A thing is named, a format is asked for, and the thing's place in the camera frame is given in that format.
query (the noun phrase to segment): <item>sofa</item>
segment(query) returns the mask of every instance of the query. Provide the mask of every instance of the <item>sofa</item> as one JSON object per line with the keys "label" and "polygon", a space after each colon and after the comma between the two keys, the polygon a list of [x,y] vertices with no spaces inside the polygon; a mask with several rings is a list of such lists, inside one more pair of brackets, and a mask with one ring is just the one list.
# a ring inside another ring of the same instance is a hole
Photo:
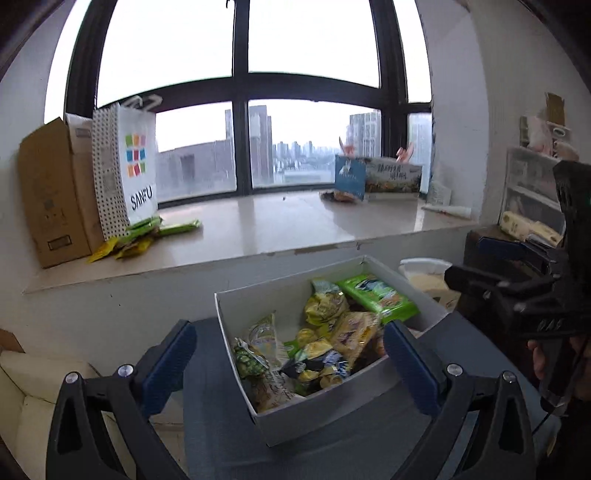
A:
{"label": "sofa", "polygon": [[[0,353],[0,437],[30,480],[45,480],[47,441],[61,383],[72,371],[98,377],[87,363],[47,359],[27,353]],[[105,425],[125,473],[135,480],[135,464],[111,413]]]}

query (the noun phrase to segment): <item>person's hand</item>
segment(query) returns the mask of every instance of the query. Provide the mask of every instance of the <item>person's hand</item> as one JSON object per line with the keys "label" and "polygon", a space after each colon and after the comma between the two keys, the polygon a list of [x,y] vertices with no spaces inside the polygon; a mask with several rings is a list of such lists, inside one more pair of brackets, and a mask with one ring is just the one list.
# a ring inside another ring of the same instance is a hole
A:
{"label": "person's hand", "polygon": [[[584,337],[572,337],[570,344],[574,351],[579,353],[583,347]],[[541,349],[541,346],[535,340],[527,342],[527,348],[533,352],[534,373],[539,380],[544,379],[544,368],[546,366],[546,357]],[[583,353],[584,362],[583,375],[574,386],[574,396],[580,400],[591,400],[591,341],[587,343],[587,347]]]}

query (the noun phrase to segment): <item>window frame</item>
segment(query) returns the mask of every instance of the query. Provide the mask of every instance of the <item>window frame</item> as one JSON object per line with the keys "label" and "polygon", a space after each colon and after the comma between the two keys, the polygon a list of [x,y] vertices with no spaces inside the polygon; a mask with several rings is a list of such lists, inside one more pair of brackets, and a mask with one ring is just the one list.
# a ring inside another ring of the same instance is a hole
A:
{"label": "window frame", "polygon": [[[248,35],[250,0],[234,0],[232,75],[167,85],[145,92],[156,94],[162,104],[155,113],[207,103],[232,102],[236,190],[160,202],[159,208],[184,205],[218,198],[258,193],[317,190],[333,184],[253,187],[249,142],[248,102],[261,99],[294,99],[345,103],[381,111],[382,155],[395,157],[398,147],[408,143],[408,114],[431,112],[429,103],[408,103],[404,53],[398,18],[392,0],[368,0],[374,22],[378,51],[379,87],[297,73],[248,71]],[[92,117],[100,62],[107,30],[117,0],[92,0],[76,38],[66,84],[64,111]]]}

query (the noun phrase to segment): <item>colorful square logo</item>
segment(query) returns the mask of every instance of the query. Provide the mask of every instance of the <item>colorful square logo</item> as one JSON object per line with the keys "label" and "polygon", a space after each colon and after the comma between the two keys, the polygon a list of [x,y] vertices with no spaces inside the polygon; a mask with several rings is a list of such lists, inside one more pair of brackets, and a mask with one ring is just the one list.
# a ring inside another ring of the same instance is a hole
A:
{"label": "colorful square logo", "polygon": [[146,173],[146,165],[143,161],[146,158],[145,146],[145,135],[129,134],[125,136],[127,175],[130,178]]}

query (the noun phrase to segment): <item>silver screw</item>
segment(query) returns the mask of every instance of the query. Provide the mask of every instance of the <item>silver screw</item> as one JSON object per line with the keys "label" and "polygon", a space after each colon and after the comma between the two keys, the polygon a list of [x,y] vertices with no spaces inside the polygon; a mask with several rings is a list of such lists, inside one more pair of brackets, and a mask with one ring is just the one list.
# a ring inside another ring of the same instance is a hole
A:
{"label": "silver screw", "polygon": [[513,372],[503,372],[503,380],[505,380],[506,382],[509,383],[513,383],[515,380],[517,380],[517,377],[515,376],[515,374]]}
{"label": "silver screw", "polygon": [[134,372],[134,367],[131,365],[121,365],[117,370],[117,374],[120,377],[128,377]]}
{"label": "silver screw", "polygon": [[449,364],[447,366],[447,373],[453,375],[454,377],[459,377],[464,373],[464,369],[458,364]]}
{"label": "silver screw", "polygon": [[76,372],[71,372],[66,375],[66,383],[75,383],[78,381],[78,374]]}

